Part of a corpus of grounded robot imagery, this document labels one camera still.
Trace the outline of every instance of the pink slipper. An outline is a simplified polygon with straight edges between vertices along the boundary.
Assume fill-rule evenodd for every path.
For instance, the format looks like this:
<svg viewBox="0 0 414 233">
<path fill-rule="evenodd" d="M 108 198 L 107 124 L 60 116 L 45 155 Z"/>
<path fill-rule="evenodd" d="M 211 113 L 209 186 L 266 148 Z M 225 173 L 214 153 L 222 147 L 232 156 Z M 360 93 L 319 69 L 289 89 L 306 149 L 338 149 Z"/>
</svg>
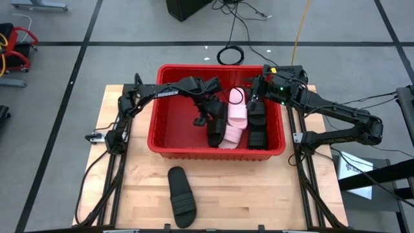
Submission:
<svg viewBox="0 0 414 233">
<path fill-rule="evenodd" d="M 233 126 L 226 126 L 226 133 L 224 134 L 223 141 L 219 144 L 219 148 L 222 149 L 236 149 L 239 145 L 241 133 L 243 131 L 241 129 L 237 129 Z"/>
<path fill-rule="evenodd" d="M 227 123 L 238 129 L 247 128 L 247 109 L 246 109 L 246 98 L 245 91 L 236 87 L 230 91 L 230 97 L 228 104 L 228 120 Z"/>
</svg>

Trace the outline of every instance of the wooden tabletop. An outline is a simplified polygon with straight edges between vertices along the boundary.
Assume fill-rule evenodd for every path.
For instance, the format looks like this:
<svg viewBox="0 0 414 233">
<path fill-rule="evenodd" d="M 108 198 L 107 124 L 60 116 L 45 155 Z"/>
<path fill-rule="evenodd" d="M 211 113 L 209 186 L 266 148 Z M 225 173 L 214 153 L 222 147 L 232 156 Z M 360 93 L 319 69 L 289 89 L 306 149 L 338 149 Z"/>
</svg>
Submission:
<svg viewBox="0 0 414 233">
<path fill-rule="evenodd" d="M 122 88 L 123 85 L 106 87 L 97 128 L 106 127 L 115 120 Z M 309 86 L 309 89 L 315 91 L 315 86 Z M 181 166 L 186 171 L 197 205 L 197 217 L 189 228 L 257 229 L 258 225 L 265 225 L 269 230 L 306 229 L 298 172 L 287 162 L 294 152 L 285 107 L 282 107 L 282 115 L 286 150 L 261 162 L 164 159 L 147 146 L 151 110 L 152 104 L 147 105 L 133 121 L 117 228 L 164 228 L 165 223 L 177 228 L 169 201 L 167 173 L 173 166 Z M 319 114 L 307 117 L 306 125 L 309 131 L 325 131 Z M 92 145 L 87 166 L 104 151 L 104 143 Z M 331 156 L 328 146 L 321 146 L 317 151 Z M 107 155 L 86 178 L 79 207 L 81 220 L 101 198 L 108 161 Z M 347 225 L 332 161 L 317 155 L 313 156 L 313 161 L 321 198 L 332 213 Z M 313 224 L 318 225 L 314 203 L 311 197 L 309 199 Z M 107 213 L 111 211 L 111 206 L 112 199 Z M 105 216 L 108 223 L 110 214 Z"/>
</svg>

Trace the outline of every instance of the black speaker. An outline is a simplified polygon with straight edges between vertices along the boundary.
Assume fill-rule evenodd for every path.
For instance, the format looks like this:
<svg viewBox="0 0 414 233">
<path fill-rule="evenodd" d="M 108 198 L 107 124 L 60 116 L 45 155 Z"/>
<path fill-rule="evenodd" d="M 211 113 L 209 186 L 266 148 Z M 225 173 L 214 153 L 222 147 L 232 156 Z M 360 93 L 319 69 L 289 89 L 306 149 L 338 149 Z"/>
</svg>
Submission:
<svg viewBox="0 0 414 233">
<path fill-rule="evenodd" d="M 213 0 L 166 0 L 168 12 L 184 21 Z"/>
</svg>

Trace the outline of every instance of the concrete floor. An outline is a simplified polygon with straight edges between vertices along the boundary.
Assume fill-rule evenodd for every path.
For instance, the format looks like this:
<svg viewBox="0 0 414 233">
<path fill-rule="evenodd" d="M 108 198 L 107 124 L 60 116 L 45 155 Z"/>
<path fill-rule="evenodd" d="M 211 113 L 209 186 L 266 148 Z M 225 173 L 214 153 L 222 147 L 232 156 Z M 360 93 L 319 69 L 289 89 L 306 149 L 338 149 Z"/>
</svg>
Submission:
<svg viewBox="0 0 414 233">
<path fill-rule="evenodd" d="M 66 2 L 68 12 L 15 9 L 8 1 L 1 1 L 0 22 L 11 21 L 26 27 L 27 19 L 12 16 L 26 14 L 33 19 L 32 31 L 40 41 L 82 42 L 97 0 Z M 294 41 L 306 0 L 246 2 L 272 15 L 266 22 L 246 22 L 252 41 Z M 414 2 L 381 0 L 381 3 L 398 39 L 414 41 L 414 25 L 409 23 L 414 20 L 411 13 Z M 239 13 L 244 17 L 256 16 L 244 5 L 240 6 Z M 210 5 L 181 23 L 167 13 L 163 0 L 103 0 L 91 41 L 226 41 L 231 23 L 232 17 L 213 11 Z M 243 25 L 236 22 L 233 40 L 246 39 Z M 313 0 L 301 41 L 392 42 L 392 39 L 373 0 Z M 71 226 L 90 149 L 83 136 L 95 126 L 106 85 L 131 83 L 135 72 L 140 73 L 144 82 L 153 83 L 158 68 L 165 63 L 217 64 L 215 57 L 223 45 L 225 42 L 207 49 L 204 45 L 87 47 L 25 230 Z M 245 64 L 265 63 L 248 47 L 243 49 Z M 262 45 L 255 49 L 281 65 L 290 63 L 292 47 Z M 0 87 L 0 104 L 9 106 L 13 114 L 0 131 L 2 232 L 16 229 L 79 51 L 80 46 L 40 46 L 39 52 L 32 53 L 33 64 L 28 74 L 15 72 L 7 76 L 25 80 L 28 87 Z M 408 59 L 414 61 L 414 48 L 404 47 L 404 51 Z M 223 60 L 234 61 L 234 56 L 237 54 L 230 51 L 223 54 Z M 394 46 L 299 47 L 296 64 L 304 66 L 310 83 L 316 84 L 322 96 L 336 101 L 387 93 L 412 83 Z M 371 112 L 384 121 L 381 148 L 414 154 L 395 103 L 374 107 Z M 335 120 L 332 123 L 336 127 L 342 125 Z M 408 159 L 402 154 L 378 151 L 356 143 L 336 147 L 361 157 L 387 158 L 393 163 Z M 346 210 L 350 225 L 356 229 L 399 231 L 394 214 Z M 412 208 L 406 207 L 405 211 L 407 219 L 414 217 Z M 414 230 L 414 223 L 410 224 L 410 229 Z"/>
</svg>

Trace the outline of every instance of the red plastic bin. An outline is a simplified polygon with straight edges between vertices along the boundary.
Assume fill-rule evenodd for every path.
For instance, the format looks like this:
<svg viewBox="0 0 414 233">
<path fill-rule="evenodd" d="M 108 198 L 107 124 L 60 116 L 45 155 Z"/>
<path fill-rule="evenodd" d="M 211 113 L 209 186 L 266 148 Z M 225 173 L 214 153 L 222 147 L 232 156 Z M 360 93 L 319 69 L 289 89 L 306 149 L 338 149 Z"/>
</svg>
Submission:
<svg viewBox="0 0 414 233">
<path fill-rule="evenodd" d="M 218 76 L 227 89 L 249 86 L 247 78 L 261 74 L 262 66 L 250 65 L 164 65 L 158 70 L 157 83 L 177 82 L 183 77 L 200 76 L 209 80 Z M 207 126 L 193 126 L 199 116 L 191 98 L 173 96 L 154 101 L 149 127 L 148 146 L 151 151 L 169 159 L 221 159 L 263 161 L 285 150 L 285 134 L 281 106 L 265 101 L 267 112 L 268 150 L 248 150 L 248 128 L 243 131 L 236 149 L 211 148 L 207 143 Z"/>
</svg>

